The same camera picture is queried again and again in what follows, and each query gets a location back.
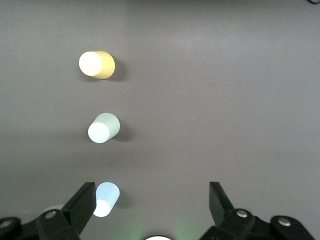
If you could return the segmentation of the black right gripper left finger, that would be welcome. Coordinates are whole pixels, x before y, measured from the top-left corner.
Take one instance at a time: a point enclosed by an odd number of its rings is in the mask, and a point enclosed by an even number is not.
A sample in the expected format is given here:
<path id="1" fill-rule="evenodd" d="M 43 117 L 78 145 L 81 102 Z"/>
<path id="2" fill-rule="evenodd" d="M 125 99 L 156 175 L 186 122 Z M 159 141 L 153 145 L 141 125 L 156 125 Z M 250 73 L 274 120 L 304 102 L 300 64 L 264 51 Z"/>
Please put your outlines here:
<path id="1" fill-rule="evenodd" d="M 96 209 L 96 185 L 86 182 L 61 209 L 45 211 L 36 219 L 40 240 L 80 240 Z"/>

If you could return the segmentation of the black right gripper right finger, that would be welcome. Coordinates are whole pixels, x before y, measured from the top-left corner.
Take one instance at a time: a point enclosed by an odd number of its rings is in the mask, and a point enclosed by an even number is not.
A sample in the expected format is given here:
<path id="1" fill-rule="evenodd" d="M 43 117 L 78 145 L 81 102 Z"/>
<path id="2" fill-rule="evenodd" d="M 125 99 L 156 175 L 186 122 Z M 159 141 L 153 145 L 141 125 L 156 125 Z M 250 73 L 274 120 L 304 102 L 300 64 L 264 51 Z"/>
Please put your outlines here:
<path id="1" fill-rule="evenodd" d="M 247 210 L 234 208 L 219 182 L 209 183 L 209 210 L 214 221 L 201 240 L 247 240 L 255 217 Z"/>

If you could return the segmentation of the pale green plastic cup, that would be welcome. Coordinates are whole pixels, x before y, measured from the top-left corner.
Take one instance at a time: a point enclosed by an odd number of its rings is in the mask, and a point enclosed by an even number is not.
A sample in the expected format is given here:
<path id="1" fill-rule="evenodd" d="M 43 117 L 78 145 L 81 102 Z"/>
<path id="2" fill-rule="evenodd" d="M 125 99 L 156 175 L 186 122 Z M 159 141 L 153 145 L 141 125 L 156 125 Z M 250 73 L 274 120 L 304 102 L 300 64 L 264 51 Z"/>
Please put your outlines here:
<path id="1" fill-rule="evenodd" d="M 119 119 L 111 113 L 101 113 L 88 128 L 88 136 L 94 142 L 102 144 L 115 137 L 120 131 Z"/>

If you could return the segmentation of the yellow plastic cup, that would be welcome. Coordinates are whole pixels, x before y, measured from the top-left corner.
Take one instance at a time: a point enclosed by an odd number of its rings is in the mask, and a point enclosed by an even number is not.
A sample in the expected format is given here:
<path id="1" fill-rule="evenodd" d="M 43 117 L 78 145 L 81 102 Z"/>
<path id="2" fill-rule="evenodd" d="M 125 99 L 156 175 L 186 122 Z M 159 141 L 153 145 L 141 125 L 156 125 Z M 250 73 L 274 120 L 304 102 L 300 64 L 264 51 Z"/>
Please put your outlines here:
<path id="1" fill-rule="evenodd" d="M 114 58 L 105 51 L 87 51 L 78 61 L 80 70 L 87 76 L 100 80 L 108 79 L 115 72 Z"/>

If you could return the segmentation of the light blue plastic cup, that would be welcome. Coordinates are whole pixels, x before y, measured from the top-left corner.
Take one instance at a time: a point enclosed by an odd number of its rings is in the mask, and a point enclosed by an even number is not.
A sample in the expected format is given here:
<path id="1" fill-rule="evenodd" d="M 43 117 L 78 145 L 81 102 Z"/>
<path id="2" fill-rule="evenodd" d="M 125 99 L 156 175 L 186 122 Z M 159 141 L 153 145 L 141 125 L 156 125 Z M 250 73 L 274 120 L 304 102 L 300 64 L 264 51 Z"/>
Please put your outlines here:
<path id="1" fill-rule="evenodd" d="M 112 182 L 101 183 L 95 192 L 96 208 L 93 215 L 104 218 L 110 214 L 120 196 L 120 189 Z"/>

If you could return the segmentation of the dark grey table mat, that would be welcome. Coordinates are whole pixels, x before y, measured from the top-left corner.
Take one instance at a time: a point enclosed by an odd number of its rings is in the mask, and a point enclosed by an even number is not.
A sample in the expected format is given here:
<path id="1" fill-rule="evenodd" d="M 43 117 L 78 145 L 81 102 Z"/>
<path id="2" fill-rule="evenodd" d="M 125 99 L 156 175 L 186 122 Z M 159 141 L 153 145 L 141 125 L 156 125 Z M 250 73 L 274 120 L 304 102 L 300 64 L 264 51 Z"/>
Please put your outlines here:
<path id="1" fill-rule="evenodd" d="M 90 51 L 111 77 L 80 70 Z M 95 143 L 102 113 L 120 130 Z M 320 4 L 0 0 L 0 218 L 29 222 L 85 182 L 120 196 L 81 240 L 198 240 L 210 182 L 320 240 Z"/>

